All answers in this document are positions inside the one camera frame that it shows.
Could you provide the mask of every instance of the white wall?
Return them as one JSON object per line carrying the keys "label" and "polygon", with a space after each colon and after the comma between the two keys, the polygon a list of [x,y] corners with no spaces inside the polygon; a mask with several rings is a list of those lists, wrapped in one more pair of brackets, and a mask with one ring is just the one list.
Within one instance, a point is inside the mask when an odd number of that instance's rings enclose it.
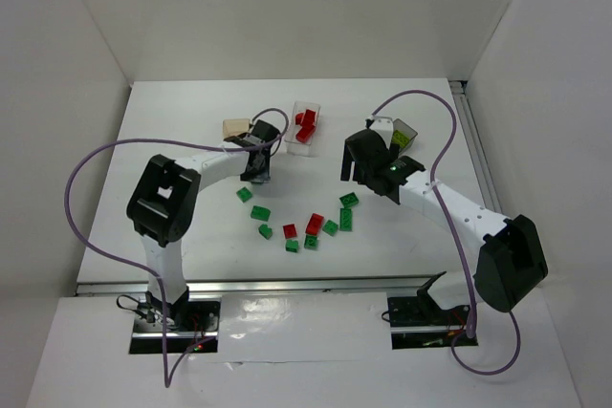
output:
{"label": "white wall", "polygon": [[581,401],[609,406],[612,0],[513,0],[468,97],[504,210],[538,224]]}
{"label": "white wall", "polygon": [[[12,408],[25,405],[83,253],[63,217],[64,183],[116,135],[128,87],[80,0],[0,0],[0,11],[0,404]],[[86,231],[107,162],[76,190]]]}
{"label": "white wall", "polygon": [[466,79],[509,0],[85,0],[133,80]]}

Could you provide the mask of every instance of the transparent box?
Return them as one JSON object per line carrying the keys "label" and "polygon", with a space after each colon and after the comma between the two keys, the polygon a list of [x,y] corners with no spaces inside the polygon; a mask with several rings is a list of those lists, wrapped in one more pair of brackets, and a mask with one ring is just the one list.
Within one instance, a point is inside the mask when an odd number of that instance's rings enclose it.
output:
{"label": "transparent box", "polygon": [[[315,133],[308,139],[306,142],[300,142],[295,138],[295,135],[299,133],[299,130],[302,127],[299,124],[295,123],[295,117],[298,114],[303,114],[306,110],[312,110],[315,112]],[[291,126],[287,130],[287,134],[285,134],[285,142],[287,143],[287,153],[291,153],[292,155],[299,155],[302,157],[310,157],[311,155],[311,145],[313,143],[313,139],[317,135],[317,124],[318,124],[318,113],[321,109],[321,106],[318,104],[314,104],[313,102],[302,102],[297,101],[294,104],[294,112],[291,117]]]}

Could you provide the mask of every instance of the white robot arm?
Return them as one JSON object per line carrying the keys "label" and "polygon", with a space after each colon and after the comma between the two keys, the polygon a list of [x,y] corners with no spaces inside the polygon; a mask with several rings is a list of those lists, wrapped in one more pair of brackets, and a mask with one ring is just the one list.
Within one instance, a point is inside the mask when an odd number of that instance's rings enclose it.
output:
{"label": "white robot arm", "polygon": [[[235,144],[229,142],[223,142],[219,145],[221,148],[235,148],[235,146]],[[186,170],[195,171],[201,176],[198,193],[207,186],[213,185],[227,177],[240,176],[245,172],[248,162],[248,152],[209,152],[174,161],[176,165]],[[168,305],[174,305],[187,292],[187,284],[183,276],[182,240],[169,242],[162,247],[158,241],[146,234],[142,235],[141,238],[146,253],[146,265],[160,274],[164,280]],[[152,298],[161,301],[160,286],[151,274],[149,274],[147,291],[151,294]]]}
{"label": "white robot arm", "polygon": [[[448,230],[430,173],[412,158],[391,153],[390,118],[372,118],[368,126],[346,140],[340,178],[350,179],[354,162],[354,181]],[[491,212],[437,179],[435,185],[471,255],[468,264],[480,299],[498,311],[510,311],[548,274],[536,226],[522,215],[512,220]],[[437,276],[427,293],[441,310],[470,302],[463,271]]]}
{"label": "white robot arm", "polygon": [[[185,316],[189,291],[183,276],[181,238],[191,220],[197,195],[226,177],[264,183],[270,179],[270,146],[253,149],[277,139],[279,131],[258,120],[249,133],[226,139],[218,149],[188,158],[171,160],[156,155],[142,173],[127,206],[127,216],[141,235],[146,264],[162,279],[169,317],[180,322]],[[249,147],[238,151],[236,147]],[[147,302],[162,309],[157,279],[149,275]]]}

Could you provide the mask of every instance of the white tabletop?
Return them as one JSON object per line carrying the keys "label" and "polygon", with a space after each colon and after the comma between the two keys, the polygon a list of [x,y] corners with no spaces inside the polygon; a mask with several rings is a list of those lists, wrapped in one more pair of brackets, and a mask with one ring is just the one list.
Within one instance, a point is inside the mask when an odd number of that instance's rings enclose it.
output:
{"label": "white tabletop", "polygon": [[[170,389],[160,355],[127,353],[134,318],[115,298],[63,298],[28,407],[579,407],[539,289],[515,309],[519,359],[493,377],[466,372],[449,348],[392,351],[381,293],[253,298],[259,314],[231,311],[224,297],[219,354],[190,356]],[[514,352],[511,321],[486,305],[478,316],[479,346],[458,353],[482,370],[499,368]]]}
{"label": "white tabletop", "polygon": [[[272,158],[272,181],[247,186],[254,197],[242,204],[235,195],[244,186],[230,178],[198,197],[191,228],[183,239],[187,280],[337,278],[431,274],[459,268],[447,232],[421,215],[374,195],[364,186],[339,180],[344,140],[364,127],[364,120],[386,98],[407,89],[423,89],[454,102],[445,79],[335,79],[137,82],[129,99],[120,139],[165,138],[217,145],[224,118],[250,118],[267,107],[291,115],[297,100],[321,105],[313,156],[285,153]],[[407,152],[427,168],[447,141],[450,117],[436,100],[400,98],[381,115],[401,118],[419,132]],[[277,114],[264,117],[281,127]],[[166,145],[126,145],[116,149],[91,231],[92,241],[131,260],[144,262],[140,237],[125,208],[149,158],[193,155],[193,150]],[[482,203],[470,153],[459,127],[438,177]],[[321,233],[317,251],[304,250],[304,229],[313,212],[338,221],[339,197],[354,191],[353,231],[335,237]],[[254,204],[272,211],[274,236],[257,233],[250,218]],[[296,224],[300,252],[285,251],[282,226]],[[144,281],[145,273],[110,262],[86,250],[79,283]]]}

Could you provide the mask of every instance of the purple cable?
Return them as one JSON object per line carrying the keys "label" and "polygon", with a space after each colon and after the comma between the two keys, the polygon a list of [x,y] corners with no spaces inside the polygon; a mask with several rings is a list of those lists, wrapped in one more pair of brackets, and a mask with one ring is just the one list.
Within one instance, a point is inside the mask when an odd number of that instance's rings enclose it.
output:
{"label": "purple cable", "polygon": [[[452,235],[452,239],[455,243],[455,246],[457,247],[457,252],[459,252],[459,258],[461,259],[461,266],[463,267],[463,272],[466,276],[466,283],[468,285],[468,295],[470,297],[470,314],[468,315],[468,323],[466,325],[465,335],[468,338],[474,338],[476,336],[476,325],[478,322],[478,313],[476,311],[476,295],[474,293],[474,285],[471,281],[470,267],[468,266],[468,259],[466,257],[466,252],[463,250],[461,240],[459,239],[459,233],[457,232],[457,227],[455,226],[454,221],[452,221],[452,217],[450,216],[450,212],[448,211],[447,204],[442,198],[442,194],[440,193],[440,190],[438,190],[438,186],[436,185],[436,181],[435,181],[436,170],[438,169],[438,164],[440,164],[442,157],[447,153],[448,149],[450,148],[450,145],[452,144],[452,141],[455,139],[455,135],[457,134],[457,116],[455,116],[455,113],[452,110],[452,107],[450,106],[448,102],[446,102],[443,98],[439,97],[438,95],[431,93],[429,91],[425,91],[425,90],[402,91],[398,93],[397,95],[390,97],[385,102],[383,102],[380,105],[380,107],[378,107],[374,112],[372,112],[372,115],[377,115],[380,112],[380,110],[382,110],[384,107],[386,107],[389,103],[391,103],[398,97],[407,96],[407,95],[424,95],[424,96],[433,97],[434,99],[441,102],[447,108],[448,112],[450,113],[450,118],[452,121],[452,129],[450,130],[450,136],[448,137],[447,143],[445,144],[443,149],[440,151],[435,161],[433,162],[433,165],[431,166],[431,169],[429,171],[429,181],[432,184],[433,193],[435,194],[436,199],[438,200],[438,203],[440,204],[440,207],[442,208],[442,212],[444,213],[444,216],[447,219],[448,228],[450,229],[450,234]],[[466,370],[472,373],[476,373],[477,375],[484,375],[484,376],[499,375],[500,373],[503,373],[506,370],[508,370],[510,367],[512,367],[514,363],[516,362],[516,359],[518,358],[518,354],[520,353],[520,330],[518,329],[518,324],[516,323],[516,319],[514,318],[514,315],[511,312],[510,312],[510,317],[513,320],[514,329],[516,330],[516,350],[514,352],[513,358],[510,360],[510,362],[508,362],[508,364],[506,364],[505,366],[503,366],[502,368],[498,370],[493,370],[490,372],[483,372],[481,370],[476,370],[466,365],[464,362],[461,361],[461,359],[459,358],[459,356],[457,355],[455,351],[455,343],[457,341],[457,338],[461,336],[463,333],[455,336],[455,338],[452,340],[450,344],[452,355],[455,357],[457,362],[459,362],[459,364]]]}
{"label": "purple cable", "polygon": [[160,286],[160,294],[162,295],[162,357],[163,357],[163,361],[164,361],[164,385],[166,388],[170,387],[170,384],[172,383],[172,377],[174,376],[174,371],[176,370],[177,366],[179,365],[179,363],[181,363],[181,360],[183,360],[183,358],[189,354],[190,352],[192,352],[197,346],[206,343],[207,341],[210,341],[211,337],[207,337],[204,338],[198,342],[196,342],[195,344],[188,346],[185,351],[181,354],[181,356],[177,359],[177,361],[175,362],[174,366],[172,367],[172,370],[168,373],[168,349],[167,349],[167,321],[166,318],[168,316],[168,307],[167,307],[167,302],[165,299],[165,289],[164,289],[164,283],[162,282],[162,278],[160,277],[160,275],[157,273],[157,271],[155,271],[154,269],[149,268],[147,265],[143,265],[137,262],[132,262],[131,260],[127,260],[125,258],[121,258],[117,255],[113,255],[110,252],[107,252],[106,250],[103,250],[101,248],[99,248],[98,246],[95,246],[94,244],[92,244],[78,229],[77,224],[75,223],[75,219],[73,218],[73,214],[72,214],[72,210],[70,208],[70,192],[72,190],[73,187],[73,183],[75,181],[75,178],[77,177],[78,172],[82,169],[82,167],[91,159],[93,158],[95,155],[97,155],[100,152],[103,152],[104,150],[107,150],[109,148],[113,148],[116,147],[117,145],[124,145],[126,143],[162,143],[162,144],[166,144],[166,145],[177,145],[180,147],[188,147],[188,148],[195,148],[197,150],[207,150],[209,152],[220,152],[220,153],[238,153],[238,152],[252,152],[255,150],[261,150],[262,148],[267,148],[272,146],[275,142],[277,142],[278,140],[282,140],[283,136],[285,135],[285,133],[287,132],[287,130],[289,129],[289,117],[287,117],[287,114],[285,114],[282,110],[280,109],[276,109],[276,108],[270,108],[270,109],[266,109],[263,112],[257,114],[257,117],[259,117],[260,115],[266,113],[266,112],[278,112],[279,114],[281,114],[283,116],[283,118],[285,118],[285,128],[283,129],[283,131],[278,135],[278,137],[274,140],[270,140],[269,142],[265,142],[262,143],[261,145],[255,145],[253,147],[237,147],[237,148],[219,148],[219,147],[209,147],[207,145],[199,145],[196,143],[189,143],[189,142],[181,142],[179,140],[166,140],[166,139],[140,139],[140,138],[136,138],[136,139],[124,139],[124,140],[116,140],[114,142],[110,142],[107,144],[104,144],[100,147],[98,147],[97,149],[95,149],[94,151],[90,152],[88,155],[85,156],[85,158],[83,158],[75,167],[75,169],[73,170],[73,172],[71,172],[70,176],[68,177],[68,181],[66,182],[66,188],[64,190],[64,212],[66,213],[66,219],[68,220],[68,225],[70,226],[70,229],[75,233],[76,237],[80,240],[81,243],[83,243],[85,246],[87,246],[88,248],[90,248],[91,250],[93,250],[94,252],[109,258],[111,260],[115,260],[116,262],[120,262],[120,263],[125,263],[126,265],[129,265],[130,267],[135,267],[135,268],[140,268],[146,272],[148,272],[149,274],[151,274],[153,277],[155,277],[155,279],[157,280],[159,286]]}
{"label": "purple cable", "polygon": [[[252,118],[252,121],[256,121],[256,120],[257,120],[259,117],[261,117],[261,116],[262,116],[262,115],[264,115],[264,114],[267,114],[268,112],[275,112],[275,111],[276,111],[276,109],[274,109],[274,108],[262,110],[261,112],[259,112],[257,115],[255,115],[255,116]],[[278,138],[278,145],[276,146],[276,150],[274,150],[274,151],[273,151],[273,152],[270,154],[270,156],[271,156],[271,157],[273,157],[274,155],[276,155],[276,152],[277,152],[277,151],[278,151],[278,149],[280,148],[280,144],[281,144],[282,142],[283,142],[283,137],[282,137],[282,135],[281,135],[281,136]]]}

